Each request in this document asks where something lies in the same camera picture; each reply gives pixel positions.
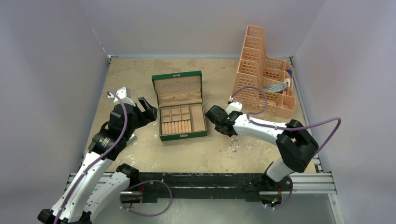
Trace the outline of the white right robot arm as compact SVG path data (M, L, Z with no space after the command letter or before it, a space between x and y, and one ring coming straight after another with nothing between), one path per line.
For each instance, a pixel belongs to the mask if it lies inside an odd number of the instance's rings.
M298 120L276 123L248 117L234 108L223 109L212 106L206 118L215 125L215 130L223 135L249 136L276 146L281 157L269 165L262 177L263 186L273 190L286 176L306 170L319 149L318 143Z

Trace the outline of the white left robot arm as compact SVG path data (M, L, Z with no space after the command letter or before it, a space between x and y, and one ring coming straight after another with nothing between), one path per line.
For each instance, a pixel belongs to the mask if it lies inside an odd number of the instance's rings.
M42 224L88 224L90 212L84 211L89 196L104 172L126 148L138 128L156 121L158 109L140 97L143 111L129 97L115 97L116 105L109 120L94 135L76 177L50 209L43 209L37 219Z

